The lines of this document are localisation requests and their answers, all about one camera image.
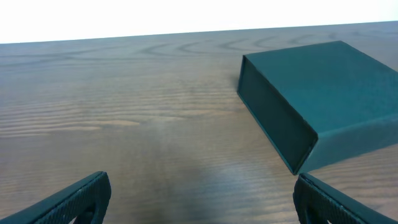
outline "wooden table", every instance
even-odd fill
[[[241,57],[332,40],[398,70],[398,22],[0,45],[0,218],[105,170],[105,223],[298,223],[297,177],[236,94]],[[397,161],[311,174],[398,220]]]

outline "tabletop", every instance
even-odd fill
[[[398,70],[398,22],[0,45],[0,218],[103,170],[104,223],[298,223],[297,176],[236,94],[241,59],[333,40]],[[398,220],[397,160],[311,174]]]

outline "box top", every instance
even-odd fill
[[[246,58],[318,134],[398,114],[398,73],[342,41]]]

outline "dark green box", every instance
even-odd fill
[[[244,55],[238,94],[293,174],[398,142],[398,73],[342,41]]]

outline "white wall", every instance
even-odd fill
[[[1,0],[0,43],[398,20],[398,0]]]

